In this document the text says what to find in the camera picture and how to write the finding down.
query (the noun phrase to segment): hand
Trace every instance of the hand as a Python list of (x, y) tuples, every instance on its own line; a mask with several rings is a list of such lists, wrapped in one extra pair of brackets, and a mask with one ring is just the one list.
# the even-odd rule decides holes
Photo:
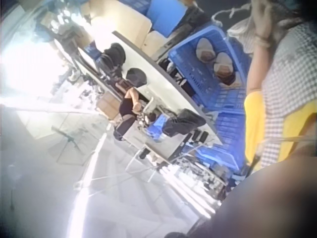
[(272, 33), (272, 5), (270, 0), (252, 0), (252, 16), (256, 34), (268, 39)]
[(139, 112), (141, 110), (141, 107), (142, 107), (141, 103), (136, 103), (135, 105), (133, 105), (132, 110), (135, 112)]

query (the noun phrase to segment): desk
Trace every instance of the desk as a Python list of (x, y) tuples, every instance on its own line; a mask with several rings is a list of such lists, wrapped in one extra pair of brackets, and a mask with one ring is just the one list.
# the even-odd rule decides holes
[(122, 67), (123, 76), (133, 67), (141, 69), (147, 75), (148, 83), (138, 88), (140, 93), (149, 100), (155, 98), (159, 104), (175, 113), (187, 108), (199, 114), (207, 121), (207, 124), (200, 127), (200, 130), (209, 133), (207, 141), (212, 140), (216, 144), (221, 144), (215, 133), (214, 125), (208, 120), (203, 111), (157, 63), (118, 32), (109, 34), (105, 41), (107, 41), (105, 43), (109, 46), (112, 43), (119, 43), (124, 48), (126, 62)]

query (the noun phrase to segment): table leg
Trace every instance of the table leg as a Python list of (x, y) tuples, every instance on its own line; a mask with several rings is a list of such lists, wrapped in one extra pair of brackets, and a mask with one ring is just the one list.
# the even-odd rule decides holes
[(131, 161), (128, 163), (127, 167), (125, 168), (125, 171), (127, 171), (129, 169), (129, 167), (131, 166), (131, 164), (133, 163), (133, 161), (137, 158), (137, 156), (139, 156), (139, 154), (143, 151), (143, 149), (138, 150), (137, 153), (135, 153), (135, 155), (133, 156), (133, 158), (131, 159)]
[(148, 179), (148, 182), (151, 182), (151, 180), (154, 177), (155, 173), (156, 173), (156, 170), (153, 170), (153, 173), (151, 174), (150, 178)]

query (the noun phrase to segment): wrist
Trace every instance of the wrist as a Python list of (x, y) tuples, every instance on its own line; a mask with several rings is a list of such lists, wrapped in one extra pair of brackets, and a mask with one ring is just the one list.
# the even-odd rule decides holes
[(271, 35), (270, 33), (256, 31), (256, 36), (266, 41), (268, 41), (270, 35)]
[(255, 43), (255, 45), (258, 45), (258, 46), (261, 46), (261, 47), (264, 47), (264, 48), (270, 48), (271, 47), (271, 43), (269, 42), (269, 40), (266, 39), (266, 38), (263, 38), (263, 37), (261, 37), (259, 35), (255, 36), (254, 43)]

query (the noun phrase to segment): blue plastic crate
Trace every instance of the blue plastic crate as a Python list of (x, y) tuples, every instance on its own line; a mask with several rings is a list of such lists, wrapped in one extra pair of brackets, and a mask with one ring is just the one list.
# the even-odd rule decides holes
[(152, 28), (168, 38), (186, 14), (187, 7), (179, 0), (152, 0), (147, 18)]
[(234, 171), (241, 170), (245, 163), (245, 116), (220, 113), (215, 128), (223, 145), (200, 147), (196, 156), (205, 162), (213, 160)]
[[(196, 48), (201, 38), (207, 38), (216, 54), (227, 53), (233, 61), (235, 72), (240, 73), (243, 86), (227, 89), (220, 86), (213, 66), (196, 57)], [(193, 87), (203, 105), (211, 111), (244, 114), (245, 87), (251, 58), (243, 52), (238, 42), (227, 39), (222, 30), (207, 26), (193, 36), (176, 45), (169, 58)]]
[(146, 133), (154, 140), (159, 139), (163, 133), (163, 126), (168, 118), (162, 114), (159, 118), (146, 129)]
[(119, 0), (142, 15), (146, 15), (151, 4), (151, 0)]

